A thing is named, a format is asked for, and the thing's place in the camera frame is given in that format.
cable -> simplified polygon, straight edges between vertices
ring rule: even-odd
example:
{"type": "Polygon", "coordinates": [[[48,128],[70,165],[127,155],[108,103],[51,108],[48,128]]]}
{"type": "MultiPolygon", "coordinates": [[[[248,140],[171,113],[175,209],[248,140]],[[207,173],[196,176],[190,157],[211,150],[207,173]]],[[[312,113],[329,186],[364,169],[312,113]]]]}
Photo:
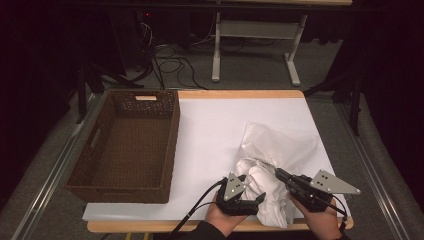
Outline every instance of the cable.
{"type": "Polygon", "coordinates": [[[214,26],[214,23],[215,23],[215,19],[216,19],[216,14],[213,15],[212,24],[211,24],[211,27],[209,28],[209,32],[206,35],[206,37],[203,40],[199,41],[199,42],[192,43],[191,44],[192,46],[199,45],[199,44],[202,44],[202,43],[205,43],[205,42],[209,42],[210,40],[212,40],[212,39],[215,38],[215,36],[209,38],[211,36],[211,34],[212,34],[212,30],[213,30],[213,26],[214,26]]]}
{"type": "Polygon", "coordinates": [[[175,234],[177,234],[177,232],[180,230],[180,228],[188,221],[188,219],[193,215],[193,213],[197,209],[199,209],[200,207],[202,207],[206,204],[210,204],[210,203],[206,203],[206,204],[199,206],[200,202],[206,197],[206,195],[209,194],[209,192],[211,192],[215,187],[223,184],[225,181],[227,181],[227,178],[223,178],[222,180],[220,180],[220,181],[216,182],[214,185],[212,185],[208,190],[206,190],[206,192],[199,198],[199,200],[196,202],[196,204],[194,204],[193,208],[187,213],[187,215],[185,215],[185,217],[181,220],[181,222],[174,228],[174,230],[168,236],[168,240],[171,240],[171,239],[174,238],[175,234]]]}
{"type": "Polygon", "coordinates": [[[123,84],[123,85],[125,85],[125,86],[127,86],[127,87],[131,87],[131,88],[143,88],[144,86],[143,85],[138,85],[138,84],[135,84],[133,81],[129,81],[128,79],[126,79],[126,78],[124,78],[124,77],[122,77],[122,76],[120,76],[120,75],[118,75],[118,74],[115,74],[115,73],[112,73],[112,72],[109,72],[108,70],[106,70],[106,69],[104,69],[104,68],[102,68],[102,67],[100,67],[99,65],[97,65],[97,64],[94,64],[94,63],[91,63],[90,64],[90,66],[92,67],[92,69],[94,70],[94,71],[96,71],[99,75],[106,75],[106,76],[109,76],[110,78],[112,78],[112,79],[114,79],[114,80],[116,80],[116,81],[118,81],[119,83],[121,83],[121,84],[123,84]]]}
{"type": "Polygon", "coordinates": [[[149,31],[150,31],[150,39],[149,39],[149,44],[147,44],[147,47],[149,47],[149,46],[152,44],[152,41],[153,41],[153,31],[152,31],[152,29],[150,28],[150,26],[149,26],[149,25],[147,25],[147,24],[145,24],[145,23],[140,23],[140,27],[141,27],[141,26],[143,26],[143,27],[145,28],[145,31],[144,31],[143,38],[142,38],[142,39],[140,39],[140,43],[141,43],[141,45],[142,45],[142,46],[144,45],[144,44],[143,44],[143,40],[144,40],[144,38],[146,37],[147,30],[149,30],[149,31]]]}
{"type": "Polygon", "coordinates": [[[343,216],[343,219],[342,219],[342,224],[340,225],[340,231],[344,231],[345,230],[345,228],[346,228],[346,225],[347,225],[347,211],[346,211],[346,207],[345,207],[345,205],[342,203],[342,201],[340,201],[340,199],[338,198],[338,197],[336,197],[336,196],[334,196],[333,195],[333,197],[335,198],[335,199],[337,199],[337,201],[342,205],[342,207],[343,207],[343,210],[344,210],[344,212],[346,213],[344,216],[343,216]]]}
{"type": "Polygon", "coordinates": [[[103,235],[102,238],[100,238],[100,240],[105,240],[107,237],[109,237],[110,233],[106,233],[105,235],[103,235]]]}
{"type": "Polygon", "coordinates": [[[280,42],[284,41],[284,39],[268,39],[270,42],[268,43],[259,43],[264,41],[264,39],[257,39],[257,38],[248,38],[248,37],[226,37],[222,39],[221,44],[221,50],[224,52],[238,52],[242,50],[245,47],[267,47],[279,44],[280,42]],[[237,49],[235,50],[227,50],[225,49],[225,42],[227,42],[228,45],[239,45],[237,49]]]}
{"type": "Polygon", "coordinates": [[[325,201],[325,200],[323,200],[323,199],[321,199],[320,197],[317,197],[317,196],[314,196],[314,198],[315,199],[317,199],[318,201],[320,201],[320,202],[322,202],[322,203],[325,203],[328,207],[330,207],[330,208],[332,208],[332,209],[334,209],[334,210],[336,210],[337,212],[339,212],[339,213],[341,213],[341,214],[343,214],[343,219],[342,219],[342,224],[340,225],[340,227],[339,227],[339,230],[341,231],[341,232],[343,232],[344,230],[345,230],[345,228],[346,228],[346,222],[347,222],[347,212],[346,212],[346,207],[345,207],[345,205],[340,201],[340,199],[338,198],[338,197],[336,197],[336,196],[334,196],[333,195],[333,197],[342,205],[342,207],[343,207],[343,210],[341,210],[340,208],[338,208],[338,207],[336,207],[336,206],[334,206],[333,204],[331,204],[331,203],[329,203],[329,202],[327,202],[327,201],[325,201]]]}
{"type": "Polygon", "coordinates": [[[158,74],[156,72],[155,72],[155,75],[159,79],[159,81],[161,81],[162,84],[163,84],[163,77],[162,77],[161,73],[176,72],[177,73],[177,81],[182,86],[184,86],[186,88],[196,88],[196,89],[201,88],[201,89],[204,89],[204,90],[208,90],[207,88],[205,88],[205,87],[201,86],[199,83],[197,83],[197,81],[195,80],[195,78],[194,78],[194,74],[195,74],[194,68],[191,65],[190,61],[187,58],[184,58],[184,57],[175,57],[175,55],[176,55],[176,50],[174,48],[170,47],[170,46],[161,45],[161,46],[157,47],[157,50],[155,52],[155,61],[156,61],[156,67],[157,67],[157,70],[159,71],[160,77],[158,76],[158,74]],[[162,51],[163,49],[170,49],[171,53],[169,53],[168,56],[165,56],[165,57],[157,57],[157,54],[160,51],[162,51]],[[158,64],[157,58],[163,60],[163,62],[158,64]],[[173,64],[177,64],[177,65],[176,65],[176,67],[174,67],[170,70],[164,70],[164,66],[169,64],[169,63],[173,63],[173,64]],[[194,83],[194,86],[193,85],[187,85],[187,84],[184,84],[183,82],[181,82],[180,73],[184,70],[184,68],[187,65],[189,66],[189,69],[191,70],[191,81],[194,83]]]}
{"type": "Polygon", "coordinates": [[[117,80],[117,75],[112,75],[111,73],[105,73],[105,75],[106,76],[109,76],[110,78],[112,78],[112,79],[114,79],[114,80],[117,80],[116,82],[114,82],[114,81],[109,81],[109,80],[107,80],[107,79],[105,79],[105,78],[102,78],[102,82],[104,82],[104,83],[107,83],[107,84],[109,84],[109,85],[114,85],[114,86],[118,86],[118,85],[124,85],[123,83],[122,83],[122,80],[126,80],[126,81],[128,81],[128,82],[137,82],[137,81],[140,81],[141,79],[143,79],[143,78],[145,78],[145,77],[147,77],[148,75],[150,75],[150,73],[152,73],[152,71],[153,71],[153,65],[152,65],[152,63],[149,63],[147,66],[146,66],[146,68],[145,68],[145,70],[144,70],[144,72],[142,72],[140,75],[138,75],[137,77],[135,77],[135,78],[133,78],[133,79],[126,79],[126,78],[124,78],[123,76],[121,76],[121,75],[119,75],[120,76],[120,81],[118,81],[117,80]]]}
{"type": "Polygon", "coordinates": [[[197,211],[197,209],[199,209],[199,208],[201,208],[201,207],[204,207],[204,206],[206,206],[206,205],[208,205],[208,204],[212,204],[212,203],[216,203],[216,202],[207,202],[207,203],[203,203],[202,205],[200,205],[200,206],[198,206],[198,207],[196,208],[196,211],[197,211]]]}

white paper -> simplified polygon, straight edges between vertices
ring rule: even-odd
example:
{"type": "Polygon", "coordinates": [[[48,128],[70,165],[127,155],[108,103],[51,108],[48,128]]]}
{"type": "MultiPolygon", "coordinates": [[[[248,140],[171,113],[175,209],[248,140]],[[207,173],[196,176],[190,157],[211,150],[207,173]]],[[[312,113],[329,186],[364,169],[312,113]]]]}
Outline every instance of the white paper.
{"type": "MultiPolygon", "coordinates": [[[[180,99],[180,109],[169,203],[89,203],[84,220],[181,220],[210,186],[234,171],[248,121],[318,133],[303,98],[180,99]]],[[[321,140],[311,163],[303,174],[315,176],[321,168],[334,173],[321,140]]],[[[190,219],[204,219],[206,210],[200,208],[190,219]]],[[[303,216],[297,212],[295,217],[303,216]]]]}

white cloth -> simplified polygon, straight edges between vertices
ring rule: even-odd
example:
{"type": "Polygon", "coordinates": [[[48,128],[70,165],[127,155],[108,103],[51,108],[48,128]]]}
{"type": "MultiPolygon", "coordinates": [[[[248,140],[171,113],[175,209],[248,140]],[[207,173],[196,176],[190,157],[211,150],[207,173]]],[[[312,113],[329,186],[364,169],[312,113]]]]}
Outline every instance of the white cloth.
{"type": "Polygon", "coordinates": [[[314,154],[318,141],[319,136],[309,131],[277,129],[251,122],[246,124],[235,174],[247,176],[243,199],[254,200],[266,192],[257,214],[262,224],[287,228],[287,224],[293,223],[295,211],[284,183],[274,176],[273,168],[267,164],[300,175],[303,166],[314,154]]]}

brown wicker basket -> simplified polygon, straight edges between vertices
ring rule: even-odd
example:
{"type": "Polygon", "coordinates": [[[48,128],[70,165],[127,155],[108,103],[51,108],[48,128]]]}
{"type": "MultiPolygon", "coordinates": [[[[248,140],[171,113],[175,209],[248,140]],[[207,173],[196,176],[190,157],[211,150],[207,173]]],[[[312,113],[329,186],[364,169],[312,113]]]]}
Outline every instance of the brown wicker basket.
{"type": "Polygon", "coordinates": [[[176,91],[109,91],[66,189],[87,202],[167,203],[179,119],[176,91]]]}

hand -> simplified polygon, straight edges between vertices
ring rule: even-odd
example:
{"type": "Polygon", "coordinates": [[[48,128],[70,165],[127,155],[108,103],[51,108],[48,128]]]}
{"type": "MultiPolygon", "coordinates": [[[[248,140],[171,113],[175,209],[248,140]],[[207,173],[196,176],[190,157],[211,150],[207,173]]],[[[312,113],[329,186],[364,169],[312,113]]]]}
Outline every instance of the hand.
{"type": "MultiPolygon", "coordinates": [[[[311,213],[299,201],[290,195],[289,197],[293,201],[294,205],[296,205],[296,207],[303,213],[306,219],[306,224],[318,239],[335,240],[342,237],[342,233],[340,232],[337,223],[336,210],[327,207],[325,212],[311,213]]],[[[331,204],[336,204],[334,198],[331,201],[331,204]]]]}
{"type": "Polygon", "coordinates": [[[205,221],[214,225],[219,231],[228,237],[233,229],[246,219],[247,216],[229,216],[221,212],[219,207],[215,203],[209,205],[208,211],[206,212],[205,221]]]}

